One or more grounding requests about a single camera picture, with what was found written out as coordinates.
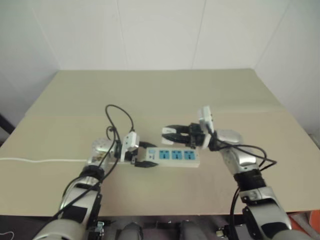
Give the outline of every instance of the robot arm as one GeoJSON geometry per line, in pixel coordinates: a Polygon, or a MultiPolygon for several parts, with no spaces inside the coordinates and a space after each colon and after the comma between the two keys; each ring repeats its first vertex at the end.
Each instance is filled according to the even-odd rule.
{"type": "Polygon", "coordinates": [[[108,162],[116,151],[111,140],[98,139],[92,144],[92,154],[79,177],[67,186],[59,210],[92,188],[86,195],[62,211],[56,220],[49,222],[34,240],[83,240],[102,239],[103,222],[98,222],[102,195],[99,183],[105,175],[108,162]]]}
{"type": "MultiPolygon", "coordinates": [[[[169,133],[162,137],[191,148],[208,147],[210,151],[219,151],[222,154],[225,165],[238,184],[241,201],[246,204],[242,212],[251,237],[255,240],[310,240],[308,235],[291,230],[288,215],[272,188],[267,186],[262,178],[256,157],[230,147],[243,143],[241,135],[233,130],[214,131],[208,106],[203,107],[198,116],[199,124],[167,126],[167,130],[172,127],[174,130],[168,131],[169,133]]],[[[241,149],[251,153],[248,147],[241,149]]]]}

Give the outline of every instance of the black cable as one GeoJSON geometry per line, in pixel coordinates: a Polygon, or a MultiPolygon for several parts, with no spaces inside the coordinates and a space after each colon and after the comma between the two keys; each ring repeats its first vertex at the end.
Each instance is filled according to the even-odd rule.
{"type": "MultiPolygon", "coordinates": [[[[117,137],[118,141],[120,142],[121,144],[121,140],[120,140],[120,136],[119,136],[119,133],[118,133],[118,130],[115,126],[115,124],[113,123],[113,121],[111,120],[110,116],[109,116],[109,113],[108,113],[108,108],[109,107],[114,107],[114,108],[117,108],[117,109],[120,109],[121,111],[123,111],[130,119],[131,121],[131,129],[129,132],[131,131],[134,131],[134,122],[131,118],[131,116],[124,110],[122,109],[121,107],[117,106],[117,105],[113,105],[113,104],[109,104],[105,107],[105,114],[106,114],[106,117],[108,118],[108,120],[110,121],[111,125],[112,126],[108,126],[106,128],[106,136],[107,138],[110,140],[110,137],[108,135],[108,130],[111,130],[113,131],[113,143],[112,143],[112,146],[110,147],[109,151],[112,149],[115,141],[116,141],[116,138],[115,136],[117,137]]],[[[95,185],[92,185],[91,187],[89,187],[86,191],[84,191],[82,194],[80,194],[78,197],[76,197],[75,199],[73,199],[72,201],[70,201],[66,206],[64,206],[62,209],[60,209],[55,215],[53,215],[52,217],[50,217],[50,219],[47,221],[46,224],[43,225],[43,227],[41,227],[34,236],[36,236],[48,223],[50,223],[51,221],[55,220],[61,213],[63,213],[66,209],[68,209],[69,207],[71,207],[75,202],[77,202],[79,199],[83,198],[88,192],[90,192],[91,190],[93,190],[94,188],[98,187],[100,184],[102,184],[102,182],[111,174],[111,172],[115,169],[116,165],[118,164],[118,161],[119,161],[119,158],[117,158],[114,162],[114,164],[112,165],[111,169],[107,172],[107,174],[104,175],[104,177],[98,181],[95,185]]],[[[79,178],[82,178],[83,176],[79,176],[79,177],[76,177],[75,179],[73,179],[69,184],[68,186],[66,187],[66,189],[64,190],[63,194],[66,193],[66,190],[68,189],[68,187],[76,180],[78,180],[79,178]]]]}
{"type": "Polygon", "coordinates": [[[112,129],[113,129],[112,126],[108,126],[108,127],[106,128],[106,130],[105,130],[106,137],[107,137],[109,140],[111,140],[111,139],[110,139],[110,137],[109,137],[109,133],[108,133],[108,132],[112,132],[112,131],[113,131],[112,129]]]}
{"type": "Polygon", "coordinates": [[[63,194],[62,194],[62,197],[64,197],[64,195],[66,195],[66,192],[68,190],[68,188],[70,187],[70,185],[72,183],[74,183],[75,181],[79,180],[79,179],[82,179],[82,178],[85,178],[85,177],[88,177],[87,175],[82,175],[82,176],[77,176],[76,178],[72,179],[68,185],[65,187],[64,191],[63,191],[63,194]]]}
{"type": "Polygon", "coordinates": [[[235,227],[235,207],[236,207],[236,202],[239,196],[239,187],[235,190],[235,193],[232,198],[231,202],[231,208],[230,208],[230,234],[232,240],[239,240],[238,233],[235,227]]]}
{"type": "MultiPolygon", "coordinates": [[[[254,145],[246,145],[246,144],[232,145],[232,144],[230,144],[228,142],[221,141],[219,139],[217,139],[217,140],[220,141],[220,143],[223,143],[223,144],[226,145],[226,146],[222,147],[221,149],[224,149],[224,148],[235,148],[235,149],[238,149],[239,151],[247,153],[247,154],[249,154],[251,156],[254,156],[256,158],[262,159],[262,162],[259,164],[259,167],[262,167],[262,165],[266,161],[271,162],[271,164],[263,167],[262,169],[260,169],[260,171],[266,170],[266,169],[272,167],[273,165],[275,165],[277,163],[276,161],[269,159],[267,157],[267,152],[264,149],[262,149],[261,147],[254,146],[254,145]],[[245,150],[243,150],[243,149],[241,149],[239,147],[258,149],[259,151],[261,151],[263,153],[263,157],[259,156],[259,155],[256,155],[256,154],[253,154],[251,152],[245,151],[245,150]]],[[[237,203],[237,200],[238,200],[238,197],[239,197],[239,192],[240,192],[240,189],[238,187],[236,189],[234,195],[233,195],[232,202],[231,202],[231,207],[230,207],[230,235],[231,235],[232,240],[239,240],[238,233],[237,233],[236,226],[235,226],[235,208],[236,208],[236,203],[237,203]]]]}
{"type": "Polygon", "coordinates": [[[156,148],[157,145],[154,145],[154,144],[152,144],[150,142],[146,142],[146,141],[140,141],[139,142],[139,147],[144,148],[144,149],[146,149],[146,148],[156,148]]]}
{"type": "Polygon", "coordinates": [[[91,190],[95,189],[96,187],[98,187],[100,184],[102,184],[102,182],[112,173],[112,171],[115,169],[117,163],[118,163],[119,158],[117,158],[114,162],[114,164],[112,165],[111,169],[107,172],[106,175],[104,175],[104,177],[98,181],[95,185],[92,185],[91,187],[89,187],[86,191],[84,191],[82,194],[80,194],[78,197],[76,197],[75,199],[73,199],[71,202],[69,202],[66,206],[64,206],[62,209],[60,209],[55,215],[53,215],[51,218],[52,219],[56,219],[61,213],[63,213],[66,209],[68,209],[69,207],[71,207],[75,202],[77,202],[79,199],[81,199],[83,196],[85,196],[88,192],[90,192],[91,190]]]}
{"type": "Polygon", "coordinates": [[[130,129],[129,133],[132,132],[132,131],[135,131],[134,121],[132,120],[132,118],[131,118],[131,116],[129,115],[129,113],[127,113],[127,112],[126,112],[124,109],[122,109],[121,107],[119,107],[119,106],[117,106],[117,105],[114,105],[114,104],[108,104],[107,106],[105,106],[104,111],[105,111],[106,117],[108,118],[109,122],[111,123],[113,129],[116,130],[117,138],[118,138],[118,140],[119,140],[120,143],[121,143],[118,130],[117,130],[114,122],[111,120],[111,117],[109,116],[109,113],[108,113],[108,108],[109,108],[109,107],[114,107],[114,108],[116,108],[116,109],[119,109],[119,110],[121,110],[122,112],[124,112],[124,113],[128,116],[128,118],[130,119],[130,122],[131,122],[131,129],[130,129]]]}
{"type": "MultiPolygon", "coordinates": [[[[252,149],[257,149],[257,150],[261,151],[261,152],[263,153],[263,157],[254,154],[254,157],[257,157],[257,158],[262,159],[262,162],[259,164],[259,167],[261,167],[261,166],[262,166],[266,161],[268,161],[268,160],[269,160],[269,161],[274,161],[274,160],[271,160],[271,159],[267,159],[268,157],[267,157],[266,151],[265,151],[263,148],[258,147],[258,146],[247,145],[247,144],[235,144],[235,145],[232,145],[232,147],[235,148],[235,149],[238,149],[238,147],[252,148],[252,149]]],[[[221,149],[227,149],[227,148],[231,148],[231,146],[229,146],[229,145],[223,146],[223,147],[219,148],[219,150],[221,150],[221,149]]]]}
{"type": "Polygon", "coordinates": [[[102,160],[100,161],[98,167],[100,168],[102,163],[104,162],[104,160],[106,159],[106,157],[108,156],[108,154],[110,153],[111,149],[113,148],[113,146],[115,145],[115,142],[116,142],[116,130],[114,128],[111,128],[112,131],[113,131],[113,142],[111,144],[111,147],[109,148],[109,150],[105,153],[105,155],[103,156],[102,160]]]}

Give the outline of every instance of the electrical outlet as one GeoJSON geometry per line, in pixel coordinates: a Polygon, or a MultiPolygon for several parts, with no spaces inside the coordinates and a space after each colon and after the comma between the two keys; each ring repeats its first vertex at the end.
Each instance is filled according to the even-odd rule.
{"type": "Polygon", "coordinates": [[[173,150],[171,152],[172,155],[172,159],[182,159],[182,151],[178,151],[178,150],[173,150]]]}
{"type": "Polygon", "coordinates": [[[159,151],[159,159],[170,159],[170,153],[168,150],[159,151]]]}
{"type": "Polygon", "coordinates": [[[147,147],[143,160],[162,167],[197,168],[200,164],[197,150],[187,147],[147,147]]]}
{"type": "Polygon", "coordinates": [[[184,151],[184,159],[186,160],[195,160],[195,152],[194,151],[184,151]]]}

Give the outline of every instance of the power cord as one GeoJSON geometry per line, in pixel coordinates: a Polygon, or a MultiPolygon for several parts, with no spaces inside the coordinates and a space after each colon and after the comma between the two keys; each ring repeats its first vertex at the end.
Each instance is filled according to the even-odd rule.
{"type": "Polygon", "coordinates": [[[31,160],[26,158],[20,157],[0,157],[0,161],[21,161],[26,163],[32,164],[40,164],[40,163],[49,163],[49,162],[69,162],[69,163],[76,163],[76,162],[86,162],[85,159],[45,159],[45,160],[31,160]]]}
{"type": "Polygon", "coordinates": [[[109,129],[110,131],[112,131],[112,132],[113,132],[113,141],[112,141],[112,144],[111,144],[109,150],[105,153],[105,155],[103,156],[102,160],[100,161],[100,163],[99,163],[99,165],[98,165],[99,168],[101,167],[102,163],[104,162],[104,160],[106,159],[106,157],[108,156],[108,154],[110,153],[111,149],[113,148],[113,146],[115,145],[115,142],[116,142],[116,129],[114,129],[113,127],[111,127],[111,128],[110,128],[110,127],[111,127],[111,126],[108,126],[108,127],[106,128],[106,135],[108,136],[108,129],[109,129]]]}
{"type": "Polygon", "coordinates": [[[118,140],[119,140],[120,143],[121,143],[121,139],[120,139],[118,130],[117,130],[114,122],[111,120],[111,117],[110,117],[110,115],[109,115],[109,113],[108,113],[108,108],[110,108],[110,107],[119,109],[119,110],[121,110],[122,112],[124,112],[124,113],[128,116],[128,118],[130,119],[130,122],[131,122],[131,128],[130,128],[129,133],[132,132],[132,131],[133,131],[133,132],[135,131],[134,121],[132,120],[132,118],[131,118],[131,116],[129,115],[129,113],[127,113],[123,108],[121,108],[121,107],[119,107],[119,106],[117,106],[117,105],[114,105],[114,104],[108,104],[107,106],[105,106],[105,109],[104,109],[105,115],[106,115],[106,117],[108,118],[108,120],[109,120],[109,122],[110,122],[110,124],[111,124],[111,126],[108,126],[108,127],[106,128],[106,136],[107,136],[107,138],[108,138],[109,140],[111,140],[110,137],[109,137],[109,135],[108,135],[108,130],[109,130],[110,128],[112,128],[112,130],[115,131],[116,136],[117,136],[118,140]]]}
{"type": "Polygon", "coordinates": [[[82,194],[80,194],[78,197],[76,197],[75,199],[73,199],[71,202],[69,202],[66,206],[64,206],[62,209],[60,209],[55,215],[53,215],[51,217],[51,219],[56,219],[61,213],[63,213],[66,209],[68,209],[69,207],[71,207],[75,202],[77,202],[79,199],[81,199],[83,196],[85,196],[88,192],[90,192],[91,190],[95,189],[96,187],[100,187],[101,184],[103,183],[103,181],[112,173],[112,171],[115,169],[117,163],[119,161],[119,158],[117,158],[114,162],[114,164],[112,165],[112,167],[110,168],[110,170],[107,172],[106,175],[104,175],[104,177],[98,181],[95,185],[92,185],[91,187],[89,187],[86,191],[84,191],[82,194]]]}
{"type": "Polygon", "coordinates": [[[272,160],[272,159],[269,159],[269,158],[267,157],[266,151],[265,151],[263,148],[261,148],[261,147],[254,146],[254,145],[247,145],[247,144],[235,144],[235,145],[233,145],[233,144],[230,144],[230,143],[228,143],[228,142],[219,140],[216,136],[214,136],[214,134],[212,134],[211,136],[212,136],[213,138],[215,138],[219,143],[222,143],[222,144],[226,145],[226,146],[221,147],[220,150],[221,150],[221,149],[227,149],[227,148],[234,148],[234,149],[237,149],[237,150],[239,150],[239,151],[241,151],[241,152],[243,152],[243,153],[246,153],[246,154],[248,154],[248,155],[251,155],[251,156],[253,156],[253,157],[256,157],[256,158],[258,158],[258,159],[262,159],[262,162],[259,164],[259,167],[261,167],[265,162],[270,162],[270,163],[271,163],[271,164],[265,166],[264,168],[260,169],[260,171],[265,170],[265,169],[267,169],[267,168],[269,168],[269,167],[277,164],[277,161],[272,160]],[[241,147],[243,147],[243,148],[257,149],[257,150],[261,151],[264,156],[256,155],[256,154],[254,154],[254,153],[252,153],[252,152],[249,152],[249,151],[246,151],[246,150],[242,149],[241,147]]]}
{"type": "Polygon", "coordinates": [[[13,240],[14,237],[15,237],[15,233],[13,231],[7,231],[7,232],[4,232],[4,233],[0,233],[0,235],[7,235],[7,234],[12,234],[12,237],[10,240],[13,240]]]}
{"type": "Polygon", "coordinates": [[[237,203],[237,199],[239,197],[240,189],[237,188],[232,198],[231,208],[230,208],[230,234],[231,240],[239,240],[238,233],[235,226],[235,207],[237,203]]]}

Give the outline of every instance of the wire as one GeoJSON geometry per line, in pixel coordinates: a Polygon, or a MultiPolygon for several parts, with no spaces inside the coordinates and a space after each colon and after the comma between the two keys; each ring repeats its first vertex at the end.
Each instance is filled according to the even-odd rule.
{"type": "Polygon", "coordinates": [[[113,131],[113,142],[112,142],[109,150],[105,153],[105,155],[103,156],[102,160],[100,161],[100,163],[99,163],[99,165],[98,165],[99,168],[101,167],[103,161],[106,159],[106,157],[108,156],[108,154],[110,153],[111,149],[113,148],[113,146],[115,145],[115,142],[116,142],[116,130],[115,130],[113,127],[111,127],[110,130],[113,131]]]}
{"type": "Polygon", "coordinates": [[[102,182],[112,173],[112,171],[115,169],[117,163],[119,161],[119,158],[117,158],[114,162],[114,164],[112,165],[112,167],[110,168],[110,170],[107,172],[106,175],[104,175],[104,177],[98,181],[95,185],[92,185],[91,187],[89,187],[86,191],[84,191],[82,194],[80,194],[78,197],[76,197],[75,199],[73,199],[72,201],[70,201],[66,206],[64,206],[63,208],[61,208],[55,215],[53,215],[51,218],[52,219],[56,219],[61,213],[63,213],[65,210],[67,210],[69,207],[71,207],[75,202],[77,202],[79,199],[81,199],[83,196],[85,196],[88,192],[90,192],[91,190],[95,189],[96,187],[98,187],[99,185],[102,184],[102,182]]]}
{"type": "MultiPolygon", "coordinates": [[[[263,164],[268,161],[268,162],[271,162],[271,164],[263,167],[260,169],[260,171],[264,171],[270,167],[272,167],[273,165],[277,164],[276,161],[274,160],[271,160],[268,158],[267,156],[267,152],[262,149],[261,147],[258,147],[258,146],[254,146],[254,145],[246,145],[246,144],[236,144],[236,145],[232,145],[228,142],[225,142],[225,141],[221,141],[219,139],[217,139],[215,137],[215,139],[217,141],[219,141],[220,143],[223,143],[223,144],[226,144],[227,146],[223,146],[222,148],[220,149],[225,149],[225,148],[235,148],[235,149],[238,149],[239,151],[242,151],[246,154],[249,154],[251,156],[254,156],[256,158],[260,158],[262,159],[262,162],[259,164],[259,167],[262,167],[263,164]],[[253,149],[257,149],[259,151],[261,151],[263,153],[263,157],[262,156],[259,156],[259,155],[256,155],[256,154],[253,154],[249,151],[246,151],[246,150],[243,150],[241,149],[240,147],[246,147],[246,148],[253,148],[253,149]]],[[[236,230],[236,226],[235,226],[235,208],[236,208],[236,203],[237,203],[237,200],[238,200],[238,197],[239,197],[239,192],[240,192],[240,189],[239,187],[235,190],[235,193],[233,195],[233,198],[232,198],[232,202],[231,202],[231,207],[230,207],[230,234],[231,234],[231,238],[232,240],[239,240],[239,237],[238,237],[238,233],[237,233],[237,230],[236,230]]]]}
{"type": "Polygon", "coordinates": [[[129,113],[127,113],[127,112],[126,112],[124,109],[122,109],[121,107],[119,107],[119,106],[117,106],[117,105],[114,105],[114,104],[108,104],[107,106],[105,106],[105,109],[104,109],[105,115],[106,115],[106,117],[108,118],[109,122],[111,123],[111,125],[112,125],[112,127],[113,127],[113,130],[115,130],[115,133],[116,133],[116,135],[117,135],[117,138],[118,138],[118,140],[119,140],[120,143],[121,143],[118,130],[117,130],[114,122],[111,120],[111,117],[110,117],[110,115],[109,115],[109,113],[108,113],[108,108],[110,108],[110,107],[114,107],[114,108],[116,108],[116,109],[119,109],[119,110],[121,110],[122,112],[124,112],[124,113],[128,116],[128,118],[130,119],[130,122],[131,122],[131,129],[130,129],[129,133],[132,132],[132,131],[135,131],[134,121],[132,120],[132,118],[131,118],[131,116],[129,115],[129,113]]]}
{"type": "MultiPolygon", "coordinates": [[[[117,137],[118,141],[119,141],[120,144],[121,144],[121,140],[120,140],[120,136],[119,136],[118,130],[117,130],[115,124],[113,123],[113,121],[111,120],[110,115],[109,115],[109,113],[108,113],[108,108],[109,108],[109,107],[114,107],[114,108],[117,108],[117,109],[120,109],[121,111],[123,111],[123,112],[129,117],[129,119],[130,119],[130,121],[131,121],[131,129],[130,129],[130,132],[135,130],[135,129],[134,129],[134,122],[133,122],[131,116],[130,116],[124,109],[122,109],[121,107],[119,107],[119,106],[117,106],[117,105],[113,105],[113,104],[107,105],[104,110],[105,110],[106,117],[108,118],[108,120],[109,120],[110,123],[111,123],[111,126],[108,126],[108,127],[106,128],[106,135],[107,135],[107,138],[110,140],[110,137],[109,137],[109,135],[108,135],[108,130],[111,130],[111,129],[112,129],[112,131],[113,131],[113,137],[114,137],[114,138],[113,138],[113,143],[112,143],[111,147],[109,148],[108,152],[104,155],[103,158],[105,158],[105,157],[109,154],[110,150],[112,149],[112,147],[113,147],[113,145],[114,145],[114,143],[115,143],[115,141],[116,141],[116,137],[117,137]]],[[[103,181],[112,173],[112,171],[115,169],[115,167],[116,167],[117,164],[118,164],[118,161],[119,161],[119,158],[117,158],[117,159],[115,160],[115,162],[114,162],[114,164],[112,165],[112,167],[110,168],[110,170],[103,176],[103,178],[102,178],[100,181],[98,181],[95,185],[92,185],[91,187],[89,187],[86,191],[84,191],[82,194],[80,194],[78,197],[76,197],[75,199],[73,199],[72,201],[70,201],[66,206],[64,206],[62,209],[60,209],[55,215],[53,215],[53,216],[47,221],[46,224],[43,225],[42,228],[40,228],[40,229],[37,231],[37,233],[36,233],[34,236],[36,236],[48,223],[50,223],[51,221],[55,220],[61,213],[63,213],[63,212],[64,212],[65,210],[67,210],[68,208],[70,208],[75,202],[77,202],[79,199],[83,198],[83,197],[84,197],[87,193],[89,193],[91,190],[93,190],[93,189],[95,189],[96,187],[100,186],[100,185],[102,184],[102,182],[103,182],[103,181]]],[[[80,177],[76,177],[74,180],[72,180],[72,181],[68,184],[67,187],[69,187],[69,186],[72,184],[72,182],[74,182],[74,181],[77,180],[78,178],[80,178],[80,177]]]]}
{"type": "Polygon", "coordinates": [[[156,148],[157,145],[154,145],[154,144],[152,144],[150,142],[146,142],[146,141],[140,141],[139,142],[139,147],[144,148],[144,149],[146,149],[146,148],[156,148]]]}
{"type": "Polygon", "coordinates": [[[19,158],[19,157],[1,157],[0,161],[21,161],[21,162],[27,162],[32,164],[39,164],[39,163],[48,163],[48,162],[70,162],[70,163],[76,163],[76,162],[86,162],[85,159],[45,159],[45,160],[31,160],[31,159],[25,159],[25,158],[19,158]]]}
{"type": "Polygon", "coordinates": [[[106,137],[109,139],[109,140],[111,140],[110,139],[110,137],[109,137],[109,131],[110,132],[112,132],[112,129],[113,129],[113,127],[112,126],[108,126],[107,128],[106,128],[106,130],[105,130],[105,134],[106,134],[106,137]]]}
{"type": "Polygon", "coordinates": [[[4,233],[0,233],[0,235],[7,235],[7,234],[12,234],[12,237],[10,240],[13,240],[14,237],[15,237],[15,233],[13,231],[7,231],[7,232],[4,232],[4,233]]]}
{"type": "Polygon", "coordinates": [[[62,194],[62,197],[63,197],[64,195],[66,195],[66,192],[67,192],[68,188],[70,187],[70,185],[71,185],[72,183],[74,183],[75,181],[77,181],[77,180],[79,180],[79,179],[85,178],[85,177],[88,177],[88,175],[81,175],[81,176],[77,176],[76,178],[72,179],[72,180],[68,183],[68,185],[65,187],[65,189],[64,189],[64,191],[63,191],[63,194],[62,194]]]}
{"type": "Polygon", "coordinates": [[[232,240],[239,240],[238,234],[237,234],[237,230],[235,227],[235,207],[236,207],[236,202],[239,196],[239,187],[235,190],[235,193],[233,195],[232,198],[232,202],[231,202],[231,208],[230,208],[230,233],[232,236],[232,240]]]}

